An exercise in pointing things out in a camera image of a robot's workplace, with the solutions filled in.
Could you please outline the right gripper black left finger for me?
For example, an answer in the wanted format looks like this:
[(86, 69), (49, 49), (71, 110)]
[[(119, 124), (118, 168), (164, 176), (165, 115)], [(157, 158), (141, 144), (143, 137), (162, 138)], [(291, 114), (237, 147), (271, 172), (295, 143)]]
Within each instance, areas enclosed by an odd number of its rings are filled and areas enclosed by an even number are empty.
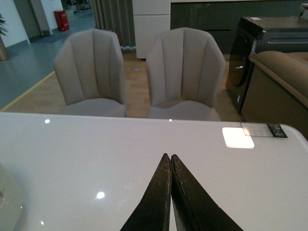
[(172, 166), (163, 154), (141, 201), (122, 231), (168, 231), (171, 208)]

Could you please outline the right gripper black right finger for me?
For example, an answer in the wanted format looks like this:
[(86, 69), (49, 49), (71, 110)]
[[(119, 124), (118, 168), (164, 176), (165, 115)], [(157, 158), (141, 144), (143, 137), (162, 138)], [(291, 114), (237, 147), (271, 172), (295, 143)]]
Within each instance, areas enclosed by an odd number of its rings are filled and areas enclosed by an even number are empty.
[(171, 158), (176, 227), (179, 231), (241, 231), (210, 197), (177, 155)]

